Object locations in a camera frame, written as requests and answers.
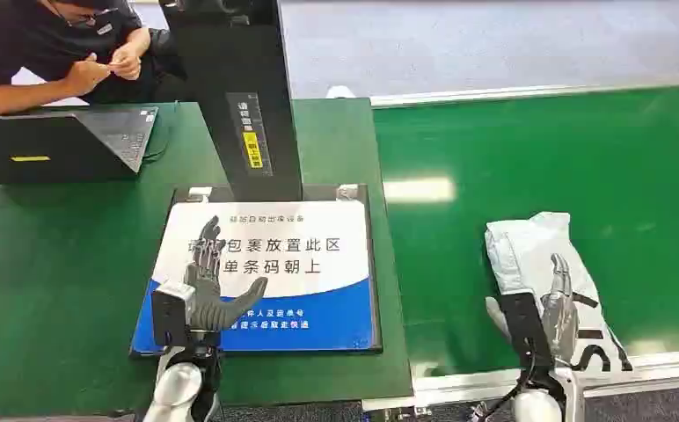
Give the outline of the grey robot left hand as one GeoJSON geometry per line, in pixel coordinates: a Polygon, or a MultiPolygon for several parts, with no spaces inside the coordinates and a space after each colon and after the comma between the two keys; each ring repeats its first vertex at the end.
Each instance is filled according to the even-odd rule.
{"type": "Polygon", "coordinates": [[[226,242],[218,238],[220,233],[219,218],[213,216],[193,243],[192,261],[186,267],[184,282],[195,290],[190,319],[190,327],[195,330],[230,328],[266,292],[268,278],[258,277],[246,292],[227,302],[222,300],[218,274],[226,242]]]}

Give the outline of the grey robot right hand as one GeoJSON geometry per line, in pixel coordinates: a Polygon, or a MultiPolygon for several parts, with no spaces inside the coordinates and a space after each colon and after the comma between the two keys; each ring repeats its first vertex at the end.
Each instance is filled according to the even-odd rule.
{"type": "Polygon", "coordinates": [[[568,262],[559,254],[551,254],[552,283],[550,292],[542,296],[542,325],[551,355],[562,366],[571,367],[578,336],[579,316],[573,301],[572,278],[568,262]]]}

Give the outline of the person's left hand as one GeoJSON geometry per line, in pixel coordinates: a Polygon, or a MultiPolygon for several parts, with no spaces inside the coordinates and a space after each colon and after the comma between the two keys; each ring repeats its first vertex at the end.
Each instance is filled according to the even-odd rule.
{"type": "Polygon", "coordinates": [[[109,70],[116,76],[126,80],[137,80],[141,74],[142,61],[135,45],[127,43],[117,48],[107,64],[109,70]]]}

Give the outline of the person's right hand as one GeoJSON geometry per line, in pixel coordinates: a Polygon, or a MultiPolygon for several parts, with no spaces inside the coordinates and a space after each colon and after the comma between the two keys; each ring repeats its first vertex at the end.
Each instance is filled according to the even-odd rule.
{"type": "Polygon", "coordinates": [[[109,67],[99,63],[97,55],[91,53],[85,59],[74,62],[62,80],[64,92],[72,97],[82,97],[92,92],[111,75],[109,67]]]}

